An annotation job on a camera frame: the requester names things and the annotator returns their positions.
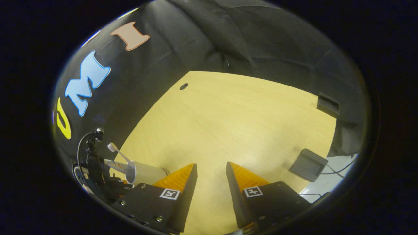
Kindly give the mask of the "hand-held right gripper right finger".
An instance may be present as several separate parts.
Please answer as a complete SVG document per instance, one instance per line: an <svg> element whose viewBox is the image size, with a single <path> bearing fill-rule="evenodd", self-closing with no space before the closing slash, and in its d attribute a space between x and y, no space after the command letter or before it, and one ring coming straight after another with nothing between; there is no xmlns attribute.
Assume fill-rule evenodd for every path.
<svg viewBox="0 0 418 235"><path fill-rule="evenodd" d="M270 183L234 162L226 163L226 176L236 223L244 231L281 226L312 207L283 181Z"/></svg>

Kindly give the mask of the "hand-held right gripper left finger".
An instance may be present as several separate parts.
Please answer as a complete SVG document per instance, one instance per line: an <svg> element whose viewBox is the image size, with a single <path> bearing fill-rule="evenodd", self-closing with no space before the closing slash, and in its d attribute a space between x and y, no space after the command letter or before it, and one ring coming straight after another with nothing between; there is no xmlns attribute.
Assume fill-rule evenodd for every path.
<svg viewBox="0 0 418 235"><path fill-rule="evenodd" d="M189 164L153 185L138 184L111 207L156 234L183 233L197 177L197 164Z"/></svg>

